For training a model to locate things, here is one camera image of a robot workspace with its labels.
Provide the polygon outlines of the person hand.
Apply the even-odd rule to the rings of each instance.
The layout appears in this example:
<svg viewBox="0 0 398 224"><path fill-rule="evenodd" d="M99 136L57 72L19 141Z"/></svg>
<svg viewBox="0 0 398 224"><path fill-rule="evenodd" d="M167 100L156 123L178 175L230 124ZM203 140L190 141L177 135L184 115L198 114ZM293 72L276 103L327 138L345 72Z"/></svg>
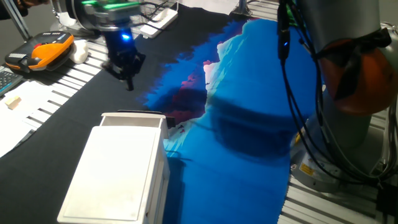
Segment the person hand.
<svg viewBox="0 0 398 224"><path fill-rule="evenodd" d="M48 4L49 0L18 0L18 4L24 8L39 6L41 4Z"/></svg>

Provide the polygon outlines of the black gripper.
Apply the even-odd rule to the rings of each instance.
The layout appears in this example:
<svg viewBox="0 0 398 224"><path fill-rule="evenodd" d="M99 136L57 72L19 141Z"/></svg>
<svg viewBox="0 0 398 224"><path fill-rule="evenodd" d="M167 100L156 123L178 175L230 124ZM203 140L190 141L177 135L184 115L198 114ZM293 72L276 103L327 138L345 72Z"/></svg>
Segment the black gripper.
<svg viewBox="0 0 398 224"><path fill-rule="evenodd" d="M146 56L140 53L129 29L104 32L107 61L101 64L103 70L126 84L128 91L134 90L134 77L140 72Z"/></svg>

